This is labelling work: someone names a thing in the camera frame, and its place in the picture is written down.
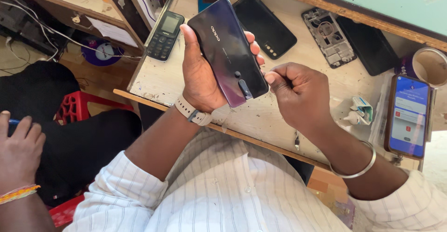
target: black pants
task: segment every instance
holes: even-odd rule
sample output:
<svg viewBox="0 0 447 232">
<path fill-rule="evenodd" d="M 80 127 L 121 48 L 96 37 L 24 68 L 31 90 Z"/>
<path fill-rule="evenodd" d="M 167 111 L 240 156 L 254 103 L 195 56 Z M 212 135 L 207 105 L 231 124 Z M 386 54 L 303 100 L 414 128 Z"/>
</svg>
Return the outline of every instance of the black pants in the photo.
<svg viewBox="0 0 447 232">
<path fill-rule="evenodd" d="M 79 90 L 71 71 L 53 62 L 38 61 L 18 74 L 0 77 L 0 111 L 10 111 L 15 119 L 31 116 L 47 136 L 36 184 L 42 186 L 37 193 L 48 206 L 70 200 L 141 134 L 139 117 L 120 109 L 58 125 L 53 117 L 62 99 Z M 9 134 L 14 129 L 10 125 Z"/>
</svg>

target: oppo logo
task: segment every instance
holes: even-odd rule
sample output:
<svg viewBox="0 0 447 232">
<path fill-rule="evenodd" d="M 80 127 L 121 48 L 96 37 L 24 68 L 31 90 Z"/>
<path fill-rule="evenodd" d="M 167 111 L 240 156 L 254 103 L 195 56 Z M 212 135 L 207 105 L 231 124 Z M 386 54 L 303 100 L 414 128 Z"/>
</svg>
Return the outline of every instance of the oppo logo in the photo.
<svg viewBox="0 0 447 232">
<path fill-rule="evenodd" d="M 215 31 L 215 29 L 214 29 L 213 26 L 211 26 L 211 30 L 213 31 L 214 36 L 217 38 L 217 41 L 220 41 L 220 39 L 219 39 L 219 37 L 217 36 L 217 33 L 216 33 L 216 31 Z"/>
</svg>

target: blue pen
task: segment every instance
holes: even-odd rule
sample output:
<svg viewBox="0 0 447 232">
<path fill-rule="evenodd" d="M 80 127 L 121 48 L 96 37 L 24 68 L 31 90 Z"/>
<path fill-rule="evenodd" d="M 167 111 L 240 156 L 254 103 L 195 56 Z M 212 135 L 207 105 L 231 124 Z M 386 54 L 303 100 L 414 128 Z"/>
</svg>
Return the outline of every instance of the blue pen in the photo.
<svg viewBox="0 0 447 232">
<path fill-rule="evenodd" d="M 10 125 L 18 125 L 18 124 L 20 123 L 20 120 L 10 118 L 10 119 L 8 120 L 8 123 L 9 123 Z"/>
</svg>

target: watch strap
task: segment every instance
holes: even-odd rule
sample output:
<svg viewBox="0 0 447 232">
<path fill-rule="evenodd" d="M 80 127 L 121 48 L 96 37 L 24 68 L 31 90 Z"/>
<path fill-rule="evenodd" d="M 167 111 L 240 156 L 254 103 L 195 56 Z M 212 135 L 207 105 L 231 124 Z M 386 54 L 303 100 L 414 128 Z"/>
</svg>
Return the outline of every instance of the watch strap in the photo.
<svg viewBox="0 0 447 232">
<path fill-rule="evenodd" d="M 189 102 L 186 101 L 183 94 L 180 94 L 175 102 L 175 106 L 178 111 L 188 119 L 189 122 L 194 122 L 199 126 L 206 126 L 213 120 L 213 117 L 209 113 L 204 113 L 195 109 Z"/>
</svg>

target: keypad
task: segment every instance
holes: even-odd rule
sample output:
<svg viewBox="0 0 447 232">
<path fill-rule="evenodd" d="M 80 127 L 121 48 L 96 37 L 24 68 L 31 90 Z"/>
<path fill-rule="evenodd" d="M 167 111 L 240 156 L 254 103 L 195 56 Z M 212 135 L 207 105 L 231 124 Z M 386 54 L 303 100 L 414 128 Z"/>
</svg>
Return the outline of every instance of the keypad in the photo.
<svg viewBox="0 0 447 232">
<path fill-rule="evenodd" d="M 166 61 L 171 53 L 175 38 L 161 36 L 157 33 L 151 39 L 146 50 L 148 56 L 156 58 L 161 61 Z"/>
</svg>

